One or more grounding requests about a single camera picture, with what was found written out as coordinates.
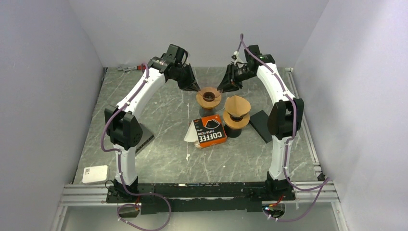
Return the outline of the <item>brown paper coffee filter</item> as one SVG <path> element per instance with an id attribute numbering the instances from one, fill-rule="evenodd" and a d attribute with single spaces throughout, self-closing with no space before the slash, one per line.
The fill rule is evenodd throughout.
<path id="1" fill-rule="evenodd" d="M 234 95 L 227 98 L 225 110 L 233 117 L 242 117 L 250 112 L 251 105 L 245 98 Z"/>

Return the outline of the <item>blue ribbed glass dripper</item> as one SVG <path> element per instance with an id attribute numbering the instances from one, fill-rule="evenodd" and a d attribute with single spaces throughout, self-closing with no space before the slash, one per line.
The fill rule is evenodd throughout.
<path id="1" fill-rule="evenodd" d="M 233 115 L 229 115 L 230 119 L 234 122 L 239 122 L 242 121 L 244 119 L 246 115 L 242 115 L 242 116 L 233 116 Z"/>

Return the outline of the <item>white paper coffee filter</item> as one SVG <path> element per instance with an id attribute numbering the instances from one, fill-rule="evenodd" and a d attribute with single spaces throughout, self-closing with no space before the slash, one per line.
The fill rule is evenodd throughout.
<path id="1" fill-rule="evenodd" d="M 198 136 L 193 122 L 190 123 L 187 133 L 184 137 L 185 142 L 197 142 Z"/>

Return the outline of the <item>clear plastic filter bag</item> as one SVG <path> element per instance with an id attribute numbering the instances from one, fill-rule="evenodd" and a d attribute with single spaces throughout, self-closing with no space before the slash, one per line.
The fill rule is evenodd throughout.
<path id="1" fill-rule="evenodd" d="M 197 92 L 196 99 L 198 102 L 215 102 L 220 101 L 221 93 L 217 88 L 214 87 L 204 87 Z"/>

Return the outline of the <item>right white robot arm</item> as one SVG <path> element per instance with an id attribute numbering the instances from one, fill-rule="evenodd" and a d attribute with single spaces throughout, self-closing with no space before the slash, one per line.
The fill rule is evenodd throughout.
<path id="1" fill-rule="evenodd" d="M 240 90 L 243 81 L 253 77 L 262 82 L 273 103 L 267 120 L 273 144 L 268 174 L 273 180 L 285 180 L 292 142 L 301 127 L 304 101 L 296 98 L 285 85 L 272 55 L 262 54 L 258 45 L 245 47 L 244 54 L 245 61 L 239 58 L 239 51 L 233 53 L 217 90 Z"/>

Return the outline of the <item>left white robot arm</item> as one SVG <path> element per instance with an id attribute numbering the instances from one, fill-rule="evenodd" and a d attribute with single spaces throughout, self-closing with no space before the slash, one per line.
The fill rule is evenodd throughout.
<path id="1" fill-rule="evenodd" d="M 119 196 L 126 202 L 138 196 L 138 176 L 136 173 L 136 147 L 143 137 L 143 129 L 138 117 L 153 95 L 168 81 L 174 80 L 180 90 L 198 92 L 191 65 L 187 62 L 188 52 L 177 45 L 170 44 L 160 57 L 153 57 L 145 64 L 145 71 L 132 90 L 115 106 L 107 106 L 104 111 L 105 127 L 101 136 L 101 149 L 104 138 L 108 136 L 113 144 L 111 151 L 116 156 L 116 175 L 114 183 L 121 186 Z"/>

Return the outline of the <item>orange coffee filter box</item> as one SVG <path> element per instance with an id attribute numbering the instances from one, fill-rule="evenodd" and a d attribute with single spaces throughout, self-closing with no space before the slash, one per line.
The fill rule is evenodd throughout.
<path id="1" fill-rule="evenodd" d="M 227 141 L 221 116 L 211 115 L 192 121 L 193 134 L 196 135 L 194 144 L 197 148 L 207 148 Z"/>

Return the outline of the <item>right black flat box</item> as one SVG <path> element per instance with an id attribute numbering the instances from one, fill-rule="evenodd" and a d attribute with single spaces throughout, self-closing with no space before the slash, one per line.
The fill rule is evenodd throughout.
<path id="1" fill-rule="evenodd" d="M 264 110 L 261 110 L 250 116 L 250 125 L 254 128 L 254 130 L 258 133 L 258 135 L 265 143 L 269 143 L 272 141 L 272 135 L 268 130 L 267 122 L 268 115 Z"/>

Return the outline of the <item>black flat box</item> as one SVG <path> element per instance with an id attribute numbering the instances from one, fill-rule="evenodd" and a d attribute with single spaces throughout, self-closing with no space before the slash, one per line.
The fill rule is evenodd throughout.
<path id="1" fill-rule="evenodd" d="M 261 110 L 250 116 L 250 125 L 254 128 L 254 130 L 258 133 L 258 135 L 265 143 L 269 143 L 272 141 L 272 135 L 268 130 L 267 122 L 268 115 L 264 110 Z"/>
<path id="2" fill-rule="evenodd" d="M 142 128 L 142 137 L 140 142 L 136 146 L 135 150 L 135 155 L 138 155 L 153 139 L 154 139 L 154 134 L 143 124 L 140 124 L 140 127 Z"/>

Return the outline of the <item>black server base cup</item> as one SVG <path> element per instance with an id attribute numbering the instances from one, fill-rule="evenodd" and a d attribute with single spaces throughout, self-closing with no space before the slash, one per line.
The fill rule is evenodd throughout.
<path id="1" fill-rule="evenodd" d="M 242 133 L 241 128 L 239 129 L 231 128 L 227 124 L 224 125 L 224 131 L 225 131 L 226 136 L 229 138 L 237 138 Z"/>

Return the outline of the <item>left black flat box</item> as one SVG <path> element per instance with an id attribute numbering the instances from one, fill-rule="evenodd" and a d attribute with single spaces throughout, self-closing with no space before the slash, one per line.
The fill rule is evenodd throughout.
<path id="1" fill-rule="evenodd" d="M 154 134 L 143 124 L 140 124 L 140 127 L 142 128 L 142 137 L 140 142 L 136 146 L 135 150 L 135 155 L 138 155 L 153 139 L 154 139 Z"/>

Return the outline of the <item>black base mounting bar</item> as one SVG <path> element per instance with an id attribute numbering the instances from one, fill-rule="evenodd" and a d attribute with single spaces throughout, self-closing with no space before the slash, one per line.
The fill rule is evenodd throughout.
<path id="1" fill-rule="evenodd" d="M 207 183 L 140 183 L 133 195 L 116 185 L 108 187 L 108 202 L 122 199 L 138 204 L 143 215 L 164 212 L 245 210 L 260 212 L 267 203 L 295 199 L 288 184 L 266 181 Z"/>

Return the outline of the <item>white small box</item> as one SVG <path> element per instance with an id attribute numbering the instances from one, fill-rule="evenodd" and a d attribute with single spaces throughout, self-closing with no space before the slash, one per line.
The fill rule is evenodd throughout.
<path id="1" fill-rule="evenodd" d="M 82 182 L 84 184 L 101 183 L 108 180 L 109 167 L 107 165 L 85 167 Z"/>

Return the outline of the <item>orange handled wrench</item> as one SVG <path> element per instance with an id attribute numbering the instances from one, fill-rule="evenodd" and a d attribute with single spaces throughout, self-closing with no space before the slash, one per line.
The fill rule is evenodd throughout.
<path id="1" fill-rule="evenodd" d="M 129 72 L 129 71 L 140 71 L 142 70 L 142 66 L 120 66 L 117 68 L 117 71 L 122 71 L 124 73 Z"/>

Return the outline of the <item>aluminium frame rail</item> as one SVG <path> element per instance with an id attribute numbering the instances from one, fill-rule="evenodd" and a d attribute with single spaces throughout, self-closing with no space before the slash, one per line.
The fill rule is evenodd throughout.
<path id="1" fill-rule="evenodd" d="M 283 200 L 286 204 L 339 203 L 340 199 L 333 183 L 326 184 L 322 191 L 294 191 L 295 199 Z M 108 202 L 108 189 L 105 185 L 66 185 L 59 201 L 60 206 L 119 206 L 126 202 L 115 199 Z"/>

